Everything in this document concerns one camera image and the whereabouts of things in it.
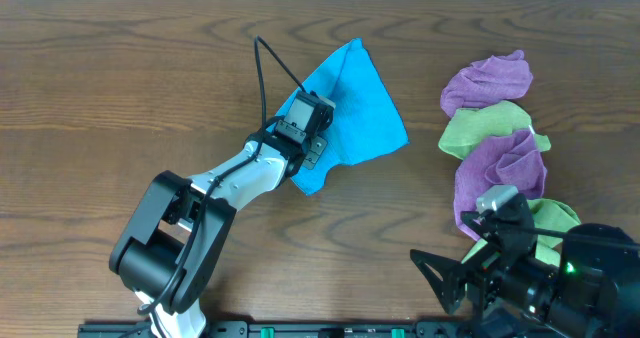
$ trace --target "folded cloth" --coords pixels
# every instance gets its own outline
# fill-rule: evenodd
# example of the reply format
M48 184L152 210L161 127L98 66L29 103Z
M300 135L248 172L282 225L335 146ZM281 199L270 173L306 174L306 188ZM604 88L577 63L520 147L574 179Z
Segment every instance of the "folded cloth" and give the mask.
M301 167L292 178L305 194L319 191L336 165L362 163L409 143L402 118L360 39L331 54L303 86L336 103L331 126L320 133L327 147L312 170ZM286 114L296 92L278 115Z
M521 98L532 80L523 51L491 56L471 63L451 78L440 96L440 107L453 117L458 108L484 108L504 99Z
M542 198L530 200L527 203L529 203L529 209L533 215L533 222L536 228L564 233L580 224L580 219L576 212L562 202ZM536 259L547 264L559 266L560 254L553 250L553 248L561 241L562 239L560 238L539 235L536 246ZM462 261L465 262L484 247L485 244L487 244L487 241L484 239L478 240Z
M529 130L506 137L487 137L456 171L453 213L456 225L474 240L478 235L462 223L460 213L476 210L476 199L496 184L516 186L527 199L542 197L547 168Z
M507 136L520 129L530 129L531 117L522 108L502 101L483 109L460 108L445 128L438 147L454 157L464 159L488 136ZM535 135L538 150L551 148L549 138Z

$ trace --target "blue towel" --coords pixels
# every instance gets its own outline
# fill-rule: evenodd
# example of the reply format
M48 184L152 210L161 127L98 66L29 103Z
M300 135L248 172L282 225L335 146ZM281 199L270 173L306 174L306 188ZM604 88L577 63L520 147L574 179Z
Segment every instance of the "blue towel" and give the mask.
M409 143L402 118L359 38L329 56L303 85L336 103L333 123L320 133L327 147L316 166L312 170L301 167L293 176L305 194L322 189L329 170L339 164L362 163ZM296 92L277 115L289 111Z

